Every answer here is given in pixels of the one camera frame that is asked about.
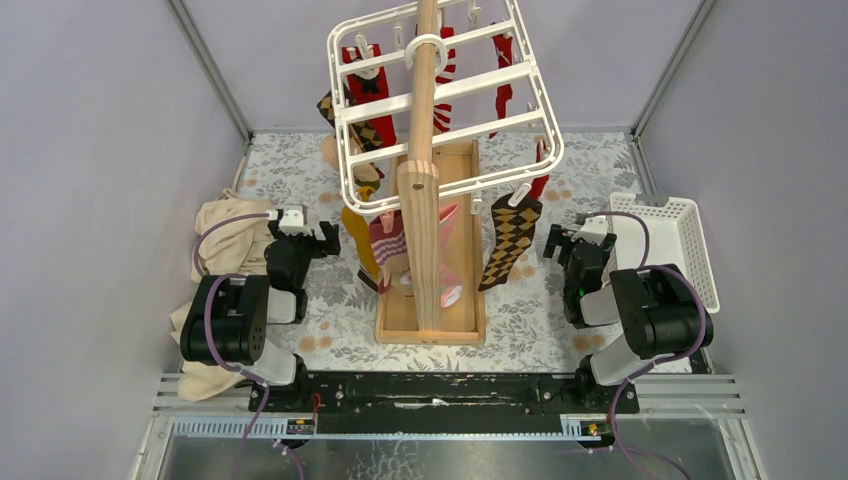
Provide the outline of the brown yellow argyle sock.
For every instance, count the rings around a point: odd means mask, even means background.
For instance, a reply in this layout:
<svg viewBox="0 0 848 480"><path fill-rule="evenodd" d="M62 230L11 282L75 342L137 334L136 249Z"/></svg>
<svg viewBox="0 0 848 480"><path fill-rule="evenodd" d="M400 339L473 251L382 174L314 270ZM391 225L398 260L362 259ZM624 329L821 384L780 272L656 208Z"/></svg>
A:
<svg viewBox="0 0 848 480"><path fill-rule="evenodd" d="M491 208L495 244L483 269L479 292L505 284L519 257L533 243L543 204L527 195L516 206L511 206L511 198L510 194L505 195Z"/></svg>

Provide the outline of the white plastic basket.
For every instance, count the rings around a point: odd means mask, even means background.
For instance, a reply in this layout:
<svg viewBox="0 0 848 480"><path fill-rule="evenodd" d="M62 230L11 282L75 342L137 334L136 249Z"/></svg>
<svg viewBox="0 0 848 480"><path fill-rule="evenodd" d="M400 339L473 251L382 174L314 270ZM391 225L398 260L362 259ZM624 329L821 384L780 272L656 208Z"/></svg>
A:
<svg viewBox="0 0 848 480"><path fill-rule="evenodd" d="M650 264L674 264L695 287L710 314L720 311L712 265L704 237L700 211L695 201L681 197L661 197L615 192L609 209L635 215L645 223L649 241L638 222L613 216L611 231L617 235L614 247L617 269L635 268L643 257Z"/></svg>

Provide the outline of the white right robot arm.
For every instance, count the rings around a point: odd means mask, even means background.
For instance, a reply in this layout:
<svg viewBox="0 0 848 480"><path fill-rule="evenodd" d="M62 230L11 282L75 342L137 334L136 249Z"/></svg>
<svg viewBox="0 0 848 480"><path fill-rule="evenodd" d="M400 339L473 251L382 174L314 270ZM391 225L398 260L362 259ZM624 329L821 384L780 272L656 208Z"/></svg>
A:
<svg viewBox="0 0 848 480"><path fill-rule="evenodd" d="M604 223L578 229L550 227L543 256L563 267L566 320L577 329L618 325L619 335L581 361L573 386L575 402L597 412L613 398L613 387L640 371L683 357L712 340L713 327L694 288L673 264L606 273L617 236Z"/></svg>

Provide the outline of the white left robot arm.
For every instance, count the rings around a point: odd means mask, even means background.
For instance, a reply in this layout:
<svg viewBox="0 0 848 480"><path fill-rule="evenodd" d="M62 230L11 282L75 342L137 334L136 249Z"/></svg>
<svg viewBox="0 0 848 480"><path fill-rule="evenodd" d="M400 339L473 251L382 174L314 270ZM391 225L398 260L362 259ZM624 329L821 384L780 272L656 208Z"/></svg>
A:
<svg viewBox="0 0 848 480"><path fill-rule="evenodd" d="M302 359L269 341L266 327L305 319L310 264L340 253L339 227L321 221L319 228L321 237L310 228L284 233L273 227L264 274L204 276L180 333L183 359L272 386L272 398L285 410L304 407L311 387L298 376Z"/></svg>

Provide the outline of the white plastic clip hanger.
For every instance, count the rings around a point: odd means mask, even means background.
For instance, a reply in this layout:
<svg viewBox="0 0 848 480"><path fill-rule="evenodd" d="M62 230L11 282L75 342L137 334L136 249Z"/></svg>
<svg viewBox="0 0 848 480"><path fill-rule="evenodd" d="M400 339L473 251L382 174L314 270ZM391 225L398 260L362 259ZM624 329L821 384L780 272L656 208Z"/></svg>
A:
<svg viewBox="0 0 848 480"><path fill-rule="evenodd" d="M354 212L364 215L382 214L400 208L401 200L397 195L374 201L363 200L356 192L353 170L360 165L390 160L404 155L409 150L408 143L399 142L393 146L383 147L372 152L354 153L351 150L353 141L348 125L375 117L410 111L414 106L413 96L410 93L390 96L371 103L351 105L344 95L343 83L346 76L352 73L361 73L362 76L365 76L366 73L376 71L379 67L398 63L411 69L415 63L414 53L423 44L431 44L435 48L436 74L442 74L445 71L449 50L477 41L490 40L497 35L504 35L512 39L513 51L518 56L517 60L507 67L485 71L447 84L434 84L431 102L433 106L446 104L516 81L527 82L533 98L525 113L507 115L502 119L473 123L445 133L432 134L429 137L430 146L439 147L460 140L475 139L492 132L506 132L520 125L528 125L542 129L543 139L548 147L547 153L537 163L511 167L506 170L495 170L469 179L443 184L439 188L439 199L473 194L501 185L524 185L535 178L550 174L559 166L565 153L564 140L534 54L529 30L525 25L518 2L507 1L504 7L506 17L500 22L486 26L473 26L464 33L448 38L441 38L436 34L418 35L393 52L378 56L367 56L350 64L344 64L341 55L341 48L344 47L342 41L346 36L350 34L360 36L369 28L383 25L394 26L411 19L418 14L418 3L407 3L344 20L330 31L327 37L326 51L331 98L335 111L334 130L339 149L341 195L346 206Z"/></svg>

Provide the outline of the mustard yellow sock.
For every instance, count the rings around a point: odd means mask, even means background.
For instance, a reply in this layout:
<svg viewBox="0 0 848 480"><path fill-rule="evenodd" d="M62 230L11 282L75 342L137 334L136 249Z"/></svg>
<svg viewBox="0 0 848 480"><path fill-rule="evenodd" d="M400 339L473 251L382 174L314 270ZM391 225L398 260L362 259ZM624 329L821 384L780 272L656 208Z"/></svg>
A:
<svg viewBox="0 0 848 480"><path fill-rule="evenodd" d="M370 243L369 223L365 218L345 206L341 212L341 220L349 235L355 242L361 271L375 283L379 279L380 267Z"/></svg>

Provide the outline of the beige crumpled cloth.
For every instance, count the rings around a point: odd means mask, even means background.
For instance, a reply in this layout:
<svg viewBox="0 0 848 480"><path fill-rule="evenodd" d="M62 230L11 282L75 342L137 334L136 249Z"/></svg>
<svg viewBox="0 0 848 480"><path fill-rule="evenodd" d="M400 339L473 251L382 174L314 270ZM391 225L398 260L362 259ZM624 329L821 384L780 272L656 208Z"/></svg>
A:
<svg viewBox="0 0 848 480"><path fill-rule="evenodd" d="M267 199L242 198L231 189L204 203L195 218L195 231L205 239L192 255L192 281L198 283L203 273L264 275L264 252L273 240L267 213L274 208ZM246 379L198 362L184 362L182 371L177 396L192 402L216 396Z"/></svg>

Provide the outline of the pink purple striped sock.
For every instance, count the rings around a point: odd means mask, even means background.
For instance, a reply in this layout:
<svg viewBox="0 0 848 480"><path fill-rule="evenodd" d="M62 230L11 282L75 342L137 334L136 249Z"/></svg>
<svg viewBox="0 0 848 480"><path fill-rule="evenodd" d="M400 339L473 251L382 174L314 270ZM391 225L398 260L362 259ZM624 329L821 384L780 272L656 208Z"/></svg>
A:
<svg viewBox="0 0 848 480"><path fill-rule="evenodd" d="M377 291L388 293L392 280L410 270L402 212L393 210L369 222L368 239L379 268Z"/></svg>

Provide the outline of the floral patterned table mat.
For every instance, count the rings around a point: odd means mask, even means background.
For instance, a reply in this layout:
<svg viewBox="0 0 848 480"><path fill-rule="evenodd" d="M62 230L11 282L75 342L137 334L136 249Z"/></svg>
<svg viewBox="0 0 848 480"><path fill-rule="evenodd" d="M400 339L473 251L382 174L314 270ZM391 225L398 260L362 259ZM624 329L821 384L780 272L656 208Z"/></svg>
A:
<svg viewBox="0 0 848 480"><path fill-rule="evenodd" d="M487 319L482 346L380 344L376 293L357 278L353 240L341 226L337 173L323 159L325 133L259 133L247 159L239 194L277 206L305 204L310 221L340 225L342 251L312 263L306 280L308 312L300 325L272 326L269 337L299 354L312 370L570 372L588 353L606 346L620 328L575 330L563 315L562 268L542 258L552 223L604 210L615 192L641 193L622 132L563 133L565 155L541 197L543 217L530 250L505 285L484 293ZM500 133L478 140L481 171L535 160L533 133Z"/></svg>

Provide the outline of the pink patterned sock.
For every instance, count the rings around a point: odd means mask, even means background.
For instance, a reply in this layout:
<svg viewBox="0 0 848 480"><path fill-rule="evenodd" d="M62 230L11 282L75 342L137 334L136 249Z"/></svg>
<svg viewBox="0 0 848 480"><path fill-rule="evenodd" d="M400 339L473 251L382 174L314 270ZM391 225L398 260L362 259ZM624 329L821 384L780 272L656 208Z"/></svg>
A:
<svg viewBox="0 0 848 480"><path fill-rule="evenodd" d="M442 206L439 210L439 243L440 243L440 306L448 308L456 304L463 292L463 281L450 265L449 239L456 226L460 207L458 204Z"/></svg>

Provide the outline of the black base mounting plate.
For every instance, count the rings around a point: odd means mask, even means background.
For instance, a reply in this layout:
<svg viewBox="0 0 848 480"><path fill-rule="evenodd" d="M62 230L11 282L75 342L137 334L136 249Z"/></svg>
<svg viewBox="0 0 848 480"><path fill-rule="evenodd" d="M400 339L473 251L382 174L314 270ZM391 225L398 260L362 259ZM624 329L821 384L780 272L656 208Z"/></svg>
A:
<svg viewBox="0 0 848 480"><path fill-rule="evenodd" d="M562 418L605 421L615 406L640 407L634 387L619 392L577 373L300 372L250 411L302 414L320 434L554 434Z"/></svg>

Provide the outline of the red bow sock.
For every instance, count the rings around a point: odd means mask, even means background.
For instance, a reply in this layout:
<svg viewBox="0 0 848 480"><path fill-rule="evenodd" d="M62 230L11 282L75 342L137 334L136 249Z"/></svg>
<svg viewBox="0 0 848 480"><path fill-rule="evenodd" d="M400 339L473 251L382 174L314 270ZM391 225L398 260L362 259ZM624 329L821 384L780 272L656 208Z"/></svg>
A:
<svg viewBox="0 0 848 480"><path fill-rule="evenodd" d="M360 48L357 46L346 46L341 48L342 61L350 64L363 59ZM383 100L389 97L389 86L384 67L376 71L370 71L362 76L361 73L352 73L346 76L348 89L352 94L352 100L356 105L366 104ZM391 115L384 115L367 120L380 139L382 146L393 146L397 142L395 126Z"/></svg>

